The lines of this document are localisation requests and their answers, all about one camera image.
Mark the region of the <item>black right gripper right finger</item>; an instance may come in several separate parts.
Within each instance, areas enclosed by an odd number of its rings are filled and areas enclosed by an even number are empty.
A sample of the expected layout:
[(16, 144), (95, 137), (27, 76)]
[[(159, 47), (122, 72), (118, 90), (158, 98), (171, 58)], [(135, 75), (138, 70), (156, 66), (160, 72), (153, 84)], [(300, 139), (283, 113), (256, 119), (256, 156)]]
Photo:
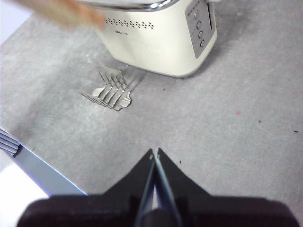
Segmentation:
[(161, 149), (164, 184), (185, 227), (298, 227), (288, 206), (260, 197), (213, 195), (184, 174)]

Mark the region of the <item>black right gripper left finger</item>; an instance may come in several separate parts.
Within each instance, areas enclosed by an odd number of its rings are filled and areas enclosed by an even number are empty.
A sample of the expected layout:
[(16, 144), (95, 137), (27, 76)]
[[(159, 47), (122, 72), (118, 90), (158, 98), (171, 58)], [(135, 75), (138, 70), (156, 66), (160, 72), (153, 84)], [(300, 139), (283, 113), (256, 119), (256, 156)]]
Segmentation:
[(55, 195), (30, 203), (19, 227), (131, 227), (135, 222), (152, 169), (148, 150), (111, 188), (102, 194)]

